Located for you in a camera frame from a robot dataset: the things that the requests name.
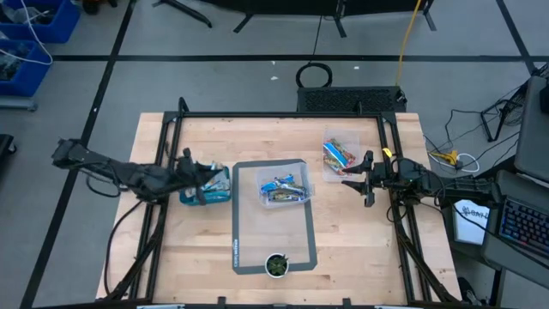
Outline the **black perforated computer case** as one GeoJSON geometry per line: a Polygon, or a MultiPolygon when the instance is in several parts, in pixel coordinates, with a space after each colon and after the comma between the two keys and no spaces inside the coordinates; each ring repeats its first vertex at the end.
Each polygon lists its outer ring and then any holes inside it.
{"type": "Polygon", "coordinates": [[[405,112],[407,98],[395,86],[300,88],[298,112],[405,112]]]}

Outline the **grey cart shelf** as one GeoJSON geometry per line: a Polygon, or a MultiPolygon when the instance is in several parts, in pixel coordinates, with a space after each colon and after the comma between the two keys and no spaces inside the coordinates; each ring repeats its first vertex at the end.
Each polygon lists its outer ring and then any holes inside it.
{"type": "Polygon", "coordinates": [[[35,112],[38,104],[32,98],[18,96],[0,96],[0,109],[26,110],[35,112]]]}

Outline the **black backlit keyboard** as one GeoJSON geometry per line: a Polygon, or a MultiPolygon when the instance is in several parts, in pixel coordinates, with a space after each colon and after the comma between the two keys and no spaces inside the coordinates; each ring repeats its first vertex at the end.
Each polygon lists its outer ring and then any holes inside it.
{"type": "Polygon", "coordinates": [[[498,227],[501,237],[549,258],[549,210],[507,198],[498,227]]]}

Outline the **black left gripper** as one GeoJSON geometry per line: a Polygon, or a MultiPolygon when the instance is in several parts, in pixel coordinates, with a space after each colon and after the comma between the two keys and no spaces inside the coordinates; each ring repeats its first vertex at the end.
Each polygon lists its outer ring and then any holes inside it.
{"type": "Polygon", "coordinates": [[[189,148],[183,149],[183,155],[177,158],[177,165],[175,167],[175,174],[178,179],[182,179],[186,183],[186,186],[181,191],[195,186],[207,186],[214,180],[216,174],[223,171],[223,166],[203,165],[194,161],[191,157],[191,151],[189,148]],[[205,176],[212,177],[204,181],[205,176]]]}

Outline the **person's shoe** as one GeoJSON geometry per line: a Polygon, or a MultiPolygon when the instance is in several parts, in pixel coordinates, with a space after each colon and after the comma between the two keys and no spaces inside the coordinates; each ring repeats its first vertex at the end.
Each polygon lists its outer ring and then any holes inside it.
{"type": "Polygon", "coordinates": [[[473,287],[469,281],[464,277],[458,278],[458,285],[462,295],[462,300],[470,305],[479,306],[482,302],[477,298],[476,293],[474,292],[473,287]]]}

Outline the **white pot with succulent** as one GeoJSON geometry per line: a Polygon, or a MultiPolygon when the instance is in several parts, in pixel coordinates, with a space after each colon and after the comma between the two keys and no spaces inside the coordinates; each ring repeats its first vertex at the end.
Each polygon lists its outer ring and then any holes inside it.
{"type": "Polygon", "coordinates": [[[264,268],[270,277],[282,278],[289,270],[288,257],[281,253],[273,253],[267,257],[264,268]]]}

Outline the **blue storage bin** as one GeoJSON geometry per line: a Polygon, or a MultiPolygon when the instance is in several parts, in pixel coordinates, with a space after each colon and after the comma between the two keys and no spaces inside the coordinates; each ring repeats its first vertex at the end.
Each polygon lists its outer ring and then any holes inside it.
{"type": "MultiPolygon", "coordinates": [[[[80,18],[79,9],[70,0],[5,0],[12,9],[53,9],[52,21],[47,24],[33,24],[33,30],[42,43],[66,43],[80,18]]],[[[0,32],[10,39],[35,40],[28,25],[20,23],[1,23],[0,32]]]]}
{"type": "Polygon", "coordinates": [[[0,95],[34,96],[50,66],[36,42],[0,39],[0,95]]]}

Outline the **teal plastic bin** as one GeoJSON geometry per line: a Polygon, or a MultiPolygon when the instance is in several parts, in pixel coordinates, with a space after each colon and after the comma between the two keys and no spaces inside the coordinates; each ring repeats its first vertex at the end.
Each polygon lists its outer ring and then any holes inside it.
{"type": "MultiPolygon", "coordinates": [[[[230,178],[230,172],[229,172],[229,169],[227,167],[225,167],[224,171],[222,173],[225,173],[226,176],[230,179],[231,181],[231,178],[230,178]]],[[[206,199],[204,197],[204,192],[203,191],[203,202],[199,199],[199,198],[187,198],[185,195],[184,195],[184,191],[181,191],[180,194],[179,194],[179,200],[182,204],[185,204],[185,205],[188,205],[188,206],[198,206],[198,205],[206,205],[206,204],[211,204],[211,203],[207,203],[206,202],[206,199]]]]}

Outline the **grey monitor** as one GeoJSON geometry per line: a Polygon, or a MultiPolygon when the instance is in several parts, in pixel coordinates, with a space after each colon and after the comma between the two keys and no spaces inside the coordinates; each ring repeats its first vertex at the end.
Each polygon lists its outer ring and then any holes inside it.
{"type": "Polygon", "coordinates": [[[528,81],[515,167],[549,183],[549,81],[533,76],[528,81]]]}

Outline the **bright blue granola bar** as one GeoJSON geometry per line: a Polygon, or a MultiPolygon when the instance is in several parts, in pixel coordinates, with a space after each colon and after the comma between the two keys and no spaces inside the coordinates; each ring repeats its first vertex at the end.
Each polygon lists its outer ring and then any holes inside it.
{"type": "Polygon", "coordinates": [[[292,184],[294,182],[294,177],[292,174],[288,174],[284,177],[277,178],[275,177],[272,181],[269,181],[260,186],[260,192],[262,194],[267,194],[270,191],[281,188],[283,184],[292,184]]]}

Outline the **black partition panel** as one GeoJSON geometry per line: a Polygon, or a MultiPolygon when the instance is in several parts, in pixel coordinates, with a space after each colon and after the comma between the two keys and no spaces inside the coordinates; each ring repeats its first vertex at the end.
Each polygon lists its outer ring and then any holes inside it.
{"type": "Polygon", "coordinates": [[[254,15],[317,15],[330,16],[341,38],[347,33],[341,23],[344,17],[413,11],[410,27],[419,12],[436,31],[430,8],[434,0],[197,0],[222,9],[244,13],[244,19],[233,29],[239,33],[254,15]]]}

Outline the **clear plastic bin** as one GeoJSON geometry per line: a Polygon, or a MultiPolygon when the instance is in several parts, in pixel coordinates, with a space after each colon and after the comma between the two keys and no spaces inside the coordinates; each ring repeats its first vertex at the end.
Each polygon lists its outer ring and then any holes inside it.
{"type": "Polygon", "coordinates": [[[304,204],[309,202],[314,195],[314,186],[311,183],[308,165],[301,159],[261,161],[255,171],[255,175],[258,198],[261,205],[266,209],[277,209],[304,204]],[[272,181],[275,177],[281,178],[288,174],[293,175],[294,182],[297,185],[302,185],[306,189],[308,199],[304,202],[270,203],[267,199],[267,194],[262,194],[260,192],[260,186],[272,181]]]}
{"type": "Polygon", "coordinates": [[[359,133],[355,130],[326,129],[323,132],[323,179],[336,183],[355,180],[358,174],[344,169],[361,162],[359,133]]]}

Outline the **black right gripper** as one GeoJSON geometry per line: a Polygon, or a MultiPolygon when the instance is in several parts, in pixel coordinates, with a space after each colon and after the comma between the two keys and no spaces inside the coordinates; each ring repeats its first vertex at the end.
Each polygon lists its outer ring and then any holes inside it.
{"type": "Polygon", "coordinates": [[[345,168],[343,172],[351,174],[366,173],[365,181],[363,182],[343,180],[341,183],[357,192],[365,192],[365,206],[367,208],[370,208],[375,203],[374,188],[385,189],[394,184],[398,179],[391,167],[386,167],[384,163],[373,160],[373,152],[371,150],[366,151],[361,164],[345,168]]]}

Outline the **grey desk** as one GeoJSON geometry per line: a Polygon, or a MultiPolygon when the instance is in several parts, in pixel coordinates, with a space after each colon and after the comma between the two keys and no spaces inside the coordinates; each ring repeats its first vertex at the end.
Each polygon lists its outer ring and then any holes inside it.
{"type": "MultiPolygon", "coordinates": [[[[549,188],[506,171],[498,173],[497,184],[504,194],[504,202],[509,197],[549,210],[549,188]]],[[[549,289],[549,258],[528,251],[499,235],[503,206],[490,211],[488,233],[484,238],[481,255],[488,262],[549,289]]]]}

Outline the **dark blue granola bar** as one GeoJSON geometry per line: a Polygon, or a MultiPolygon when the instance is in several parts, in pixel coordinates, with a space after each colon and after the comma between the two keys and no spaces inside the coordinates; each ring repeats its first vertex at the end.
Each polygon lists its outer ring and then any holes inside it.
{"type": "Polygon", "coordinates": [[[308,199],[308,196],[302,191],[277,189],[268,192],[267,199],[270,203],[304,202],[308,199]]]}

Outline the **white paper sheet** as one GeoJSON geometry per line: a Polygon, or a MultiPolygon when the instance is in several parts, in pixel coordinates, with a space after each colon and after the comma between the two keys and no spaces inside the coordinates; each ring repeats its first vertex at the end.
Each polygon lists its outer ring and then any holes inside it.
{"type": "Polygon", "coordinates": [[[455,241],[482,245],[490,210],[470,200],[460,200],[452,209],[455,241]]]}

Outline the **black equipment foot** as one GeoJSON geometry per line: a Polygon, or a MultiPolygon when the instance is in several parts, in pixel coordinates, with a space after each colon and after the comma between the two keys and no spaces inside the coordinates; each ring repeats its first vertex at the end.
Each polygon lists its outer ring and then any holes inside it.
{"type": "Polygon", "coordinates": [[[14,137],[8,134],[0,134],[0,160],[17,151],[14,137]]]}

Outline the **black aluminium table frame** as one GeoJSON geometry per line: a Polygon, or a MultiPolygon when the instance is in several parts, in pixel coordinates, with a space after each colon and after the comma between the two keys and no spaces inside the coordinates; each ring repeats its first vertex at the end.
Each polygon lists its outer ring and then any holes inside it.
{"type": "Polygon", "coordinates": [[[231,266],[231,210],[228,203],[187,207],[172,197],[160,251],[150,256],[126,300],[156,303],[335,305],[404,305],[421,300],[427,288],[411,259],[402,259],[389,194],[378,191],[372,207],[356,191],[323,181],[320,143],[327,128],[359,133],[360,147],[376,158],[384,147],[429,164],[415,113],[395,117],[398,137],[380,135],[377,121],[355,114],[320,116],[296,112],[190,112],[182,123],[179,144],[200,161],[291,159],[306,161],[316,186],[312,218],[317,266],[281,279],[266,274],[239,275],[231,266]]]}

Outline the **grey-bordered silicone baking mat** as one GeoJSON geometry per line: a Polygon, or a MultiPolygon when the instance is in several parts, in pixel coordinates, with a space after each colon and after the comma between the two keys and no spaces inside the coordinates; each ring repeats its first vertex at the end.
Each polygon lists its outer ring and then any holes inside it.
{"type": "Polygon", "coordinates": [[[261,161],[232,168],[232,269],[238,275],[265,274],[273,253],[288,257],[289,272],[313,270],[317,248],[311,200],[266,209],[259,201],[255,171],[261,161]]]}

